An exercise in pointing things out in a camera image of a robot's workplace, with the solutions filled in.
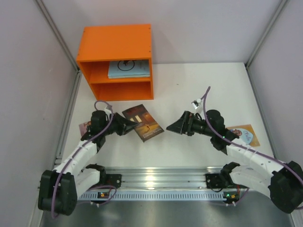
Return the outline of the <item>dark brown sunset book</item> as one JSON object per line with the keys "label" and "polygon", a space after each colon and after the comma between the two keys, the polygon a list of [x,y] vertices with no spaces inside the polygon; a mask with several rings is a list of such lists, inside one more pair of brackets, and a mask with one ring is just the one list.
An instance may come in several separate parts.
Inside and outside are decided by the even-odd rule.
{"label": "dark brown sunset book", "polygon": [[124,117],[137,123],[134,130],[142,142],[164,132],[163,128],[155,121],[143,104],[122,111]]}

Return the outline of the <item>light blue cat book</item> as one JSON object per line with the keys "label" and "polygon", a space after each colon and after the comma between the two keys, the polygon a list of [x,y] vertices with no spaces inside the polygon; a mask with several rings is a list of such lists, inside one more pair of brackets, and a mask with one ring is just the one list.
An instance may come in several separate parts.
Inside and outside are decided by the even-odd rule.
{"label": "light blue cat book", "polygon": [[148,60],[111,61],[108,68],[110,79],[148,78],[150,66]]}

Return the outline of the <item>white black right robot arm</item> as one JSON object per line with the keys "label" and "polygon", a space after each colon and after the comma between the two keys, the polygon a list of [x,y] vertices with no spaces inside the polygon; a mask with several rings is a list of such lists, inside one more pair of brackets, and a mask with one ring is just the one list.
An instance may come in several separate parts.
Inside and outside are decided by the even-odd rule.
{"label": "white black right robot arm", "polygon": [[294,161],[284,163],[253,151],[244,141],[224,125],[224,118],[217,110],[200,114],[185,111],[182,116],[167,126],[170,132],[193,136],[202,134],[210,137],[213,147],[236,159],[223,166],[219,173],[219,186],[231,188],[241,185],[270,198],[284,213],[292,213],[303,203],[303,170]]}

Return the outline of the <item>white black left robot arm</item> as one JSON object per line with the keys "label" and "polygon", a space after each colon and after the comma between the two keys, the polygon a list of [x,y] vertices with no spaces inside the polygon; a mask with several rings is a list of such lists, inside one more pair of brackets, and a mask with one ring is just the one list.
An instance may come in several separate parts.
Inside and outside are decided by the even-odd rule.
{"label": "white black left robot arm", "polygon": [[106,142],[106,136],[124,136],[135,129],[137,123],[118,113],[107,114],[96,110],[92,113],[86,132],[75,150],[53,170],[45,170],[40,179],[38,208],[69,216],[76,207],[78,198],[94,186],[107,181],[105,168],[88,164]]}

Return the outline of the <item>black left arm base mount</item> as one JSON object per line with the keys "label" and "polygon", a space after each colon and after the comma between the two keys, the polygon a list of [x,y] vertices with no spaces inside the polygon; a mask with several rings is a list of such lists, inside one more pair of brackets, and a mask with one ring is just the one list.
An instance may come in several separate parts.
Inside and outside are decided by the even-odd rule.
{"label": "black left arm base mount", "polygon": [[116,187],[117,189],[121,187],[121,183],[122,183],[121,174],[105,174],[101,180],[102,185],[111,185]]}

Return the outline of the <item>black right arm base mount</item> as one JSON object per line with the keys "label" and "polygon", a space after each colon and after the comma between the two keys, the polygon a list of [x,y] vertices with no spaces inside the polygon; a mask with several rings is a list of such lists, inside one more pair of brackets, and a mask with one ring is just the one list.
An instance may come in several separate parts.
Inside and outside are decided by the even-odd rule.
{"label": "black right arm base mount", "polygon": [[214,192],[221,192],[223,189],[236,189],[237,186],[229,176],[222,174],[205,174],[206,187]]}

